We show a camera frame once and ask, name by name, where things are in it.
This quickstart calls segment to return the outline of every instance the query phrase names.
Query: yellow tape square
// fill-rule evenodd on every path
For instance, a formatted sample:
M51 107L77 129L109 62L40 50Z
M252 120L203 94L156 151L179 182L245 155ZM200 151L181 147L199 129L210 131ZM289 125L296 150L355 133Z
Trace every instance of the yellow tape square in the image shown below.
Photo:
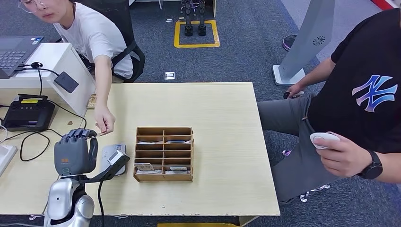
M205 24L211 24L213 30L213 44L180 44L180 27L185 25L185 21L177 21L175 23L174 46L176 48L206 48L206 47L220 47L220 40L217 33L217 25L215 20L206 20ZM191 24L200 24L200 21L192 21Z

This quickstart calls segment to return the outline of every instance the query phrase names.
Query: black watch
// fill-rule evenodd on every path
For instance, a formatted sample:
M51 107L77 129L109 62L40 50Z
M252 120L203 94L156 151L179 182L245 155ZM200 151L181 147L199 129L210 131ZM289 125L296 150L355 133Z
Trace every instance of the black watch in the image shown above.
M368 165L358 176L364 179L375 179L383 172L382 162L380 162L379 156L371 150L367 150L372 156L372 163Z

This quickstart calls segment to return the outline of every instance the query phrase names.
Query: hand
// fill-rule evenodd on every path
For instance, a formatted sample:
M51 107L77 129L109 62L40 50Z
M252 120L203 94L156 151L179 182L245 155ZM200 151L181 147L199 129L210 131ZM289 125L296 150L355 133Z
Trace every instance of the hand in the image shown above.
M103 105L95 106L95 121L96 121L96 126L101 131L101 134L99 136L103 136L113 132L115 117L109 111L109 108L107 108L107 106Z
M359 174L372 163L369 152L351 140L332 133L340 138L336 140L315 139L314 144L330 149L316 149L323 166L333 175L351 177Z
M299 83L296 83L296 84L292 85L287 90L287 92L290 93L288 95L287 99L291 99L294 95L298 94L299 92L303 91L304 89L305 89L305 87L301 86Z

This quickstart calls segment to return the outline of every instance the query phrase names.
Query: humanoid robot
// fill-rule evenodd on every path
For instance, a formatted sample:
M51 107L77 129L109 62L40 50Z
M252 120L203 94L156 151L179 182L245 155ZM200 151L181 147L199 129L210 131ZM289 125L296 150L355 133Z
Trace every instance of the humanoid robot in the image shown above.
M193 35L193 26L191 24L191 12L193 11L194 16L196 16L196 8L199 8L199 26L198 35L206 35L205 26L205 0L181 0L182 7L185 9L185 36Z
M103 181L112 179L128 163L130 158L117 150L108 159L110 166L106 170L87 178L85 174L96 167L98 143L95 136L93 130L71 130L54 145L54 165L60 179L50 187L45 227L89 227L95 203L86 194L85 184L100 182L100 189ZM91 138L89 151L88 138Z

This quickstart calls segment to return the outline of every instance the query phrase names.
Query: ny logo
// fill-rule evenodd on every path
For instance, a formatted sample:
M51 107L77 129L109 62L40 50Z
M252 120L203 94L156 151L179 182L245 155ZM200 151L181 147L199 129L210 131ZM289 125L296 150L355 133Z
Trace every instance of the ny logo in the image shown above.
M357 99L358 106L361 106L361 103L365 100L368 100L367 106L365 111L368 112L375 112L375 108L382 102L385 101L394 101L394 94L397 92L398 85L394 85L391 88L379 90L380 86L383 85L386 81L392 79L392 77L387 76L379 76L379 75L372 75L370 80L360 87L356 87L352 90L352 95L358 93L359 91L369 87L369 91L364 94L362 97Z

